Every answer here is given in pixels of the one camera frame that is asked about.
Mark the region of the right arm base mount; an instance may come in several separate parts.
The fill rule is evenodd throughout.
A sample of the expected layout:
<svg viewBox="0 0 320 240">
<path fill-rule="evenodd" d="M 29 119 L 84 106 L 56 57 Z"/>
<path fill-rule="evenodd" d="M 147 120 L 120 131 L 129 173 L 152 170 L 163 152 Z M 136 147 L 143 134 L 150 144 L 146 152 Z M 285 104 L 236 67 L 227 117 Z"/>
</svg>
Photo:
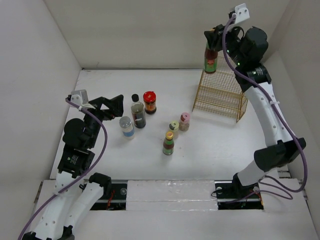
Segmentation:
<svg viewBox="0 0 320 240">
<path fill-rule="evenodd" d="M 258 184 L 237 190 L 231 182 L 216 182 L 211 197 L 217 200 L 218 210 L 263 210 Z"/>
</svg>

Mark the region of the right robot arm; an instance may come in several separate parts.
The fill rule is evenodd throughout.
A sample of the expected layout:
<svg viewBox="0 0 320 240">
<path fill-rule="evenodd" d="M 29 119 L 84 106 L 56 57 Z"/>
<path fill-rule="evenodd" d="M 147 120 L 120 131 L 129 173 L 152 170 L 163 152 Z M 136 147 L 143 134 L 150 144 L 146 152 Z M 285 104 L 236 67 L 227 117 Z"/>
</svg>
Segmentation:
<svg viewBox="0 0 320 240">
<path fill-rule="evenodd" d="M 256 150 L 253 161 L 233 176 L 231 191 L 237 197 L 243 197 L 267 173 L 302 158 L 303 180 L 296 192 L 302 191 L 308 179 L 306 147 L 304 138 L 297 138 L 288 126 L 280 110 L 279 102 L 273 91 L 272 80 L 261 59 L 268 49 L 267 34 L 260 28 L 251 27 L 239 37 L 243 29 L 235 26 L 227 30 L 220 24 L 205 31 L 209 50 L 222 51 L 225 60 L 235 74 L 236 81 L 253 109 L 261 125 L 265 148 Z"/>
</svg>

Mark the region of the silver lid white granule jar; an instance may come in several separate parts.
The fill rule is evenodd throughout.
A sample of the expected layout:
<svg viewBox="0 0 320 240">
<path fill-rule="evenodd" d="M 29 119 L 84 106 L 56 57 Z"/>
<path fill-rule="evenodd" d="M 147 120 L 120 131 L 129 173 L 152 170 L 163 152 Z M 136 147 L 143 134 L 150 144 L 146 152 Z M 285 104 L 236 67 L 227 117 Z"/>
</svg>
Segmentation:
<svg viewBox="0 0 320 240">
<path fill-rule="evenodd" d="M 130 117 L 121 117 L 119 120 L 119 126 L 125 138 L 132 140 L 135 137 L 135 129 Z"/>
</svg>

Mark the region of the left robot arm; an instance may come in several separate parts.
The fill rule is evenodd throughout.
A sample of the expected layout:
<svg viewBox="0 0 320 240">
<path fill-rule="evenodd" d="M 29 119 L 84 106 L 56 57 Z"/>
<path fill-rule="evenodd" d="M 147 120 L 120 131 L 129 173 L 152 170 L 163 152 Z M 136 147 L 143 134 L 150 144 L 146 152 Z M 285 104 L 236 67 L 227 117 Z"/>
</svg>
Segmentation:
<svg viewBox="0 0 320 240">
<path fill-rule="evenodd" d="M 77 227 L 97 200 L 113 196 L 109 176 L 95 172 L 88 183 L 83 179 L 106 150 L 108 133 L 103 122 L 124 113 L 123 95 L 88 100 L 86 91 L 74 91 L 65 101 L 84 118 L 73 118 L 65 124 L 53 194 L 26 223 L 20 240 L 73 240 Z"/>
</svg>

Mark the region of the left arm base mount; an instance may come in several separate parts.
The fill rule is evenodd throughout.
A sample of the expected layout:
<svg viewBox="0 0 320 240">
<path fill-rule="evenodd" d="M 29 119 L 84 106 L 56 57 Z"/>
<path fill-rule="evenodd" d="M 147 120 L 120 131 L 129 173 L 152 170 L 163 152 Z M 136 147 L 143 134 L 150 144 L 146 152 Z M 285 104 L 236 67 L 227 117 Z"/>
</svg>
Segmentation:
<svg viewBox="0 0 320 240">
<path fill-rule="evenodd" d="M 127 203 L 127 181 L 113 182 L 109 195 L 103 195 L 91 207 L 91 211 L 122 211 Z"/>
</svg>

